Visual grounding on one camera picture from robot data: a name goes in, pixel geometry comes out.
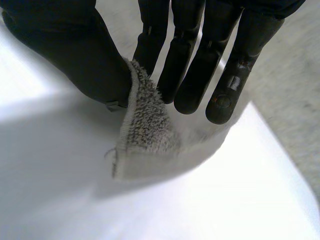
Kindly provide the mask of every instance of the robotic hand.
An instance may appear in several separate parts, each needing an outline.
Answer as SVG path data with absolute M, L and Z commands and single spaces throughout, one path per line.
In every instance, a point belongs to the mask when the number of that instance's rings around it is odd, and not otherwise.
M 0 0 L 5 25 L 88 97 L 126 107 L 130 70 L 95 9 L 96 0 Z
M 174 38 L 158 83 L 164 102 L 174 101 L 183 114 L 197 110 L 240 18 L 233 50 L 206 109 L 212 123 L 227 122 L 264 45 L 304 1 L 172 0 Z M 138 3 L 143 32 L 134 58 L 151 74 L 166 39 L 170 0 Z M 130 71 L 95 5 L 96 0 L 0 0 L 4 22 L 17 39 L 88 97 L 126 107 Z M 202 39 L 187 71 L 203 10 Z
M 227 122 L 263 47 L 304 1 L 172 0 L 174 37 L 158 82 L 164 102 L 174 101 L 182 114 L 197 110 L 240 18 L 232 52 L 206 108 L 209 121 Z M 166 39 L 169 0 L 139 0 L 139 7 L 143 32 L 134 58 L 152 74 Z M 201 42 L 187 70 L 203 10 Z

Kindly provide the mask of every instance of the terry cloth towel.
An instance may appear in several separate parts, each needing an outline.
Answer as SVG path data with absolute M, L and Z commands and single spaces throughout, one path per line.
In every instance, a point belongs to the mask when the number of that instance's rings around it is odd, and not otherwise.
M 138 62 L 126 62 L 132 78 L 128 109 L 117 144 L 105 155 L 112 158 L 113 177 L 122 181 L 173 177 L 212 156 L 239 118 L 245 101 L 239 101 L 226 124 L 212 124 L 205 116 L 212 89 L 194 114 L 183 115 L 172 104 L 164 104 Z

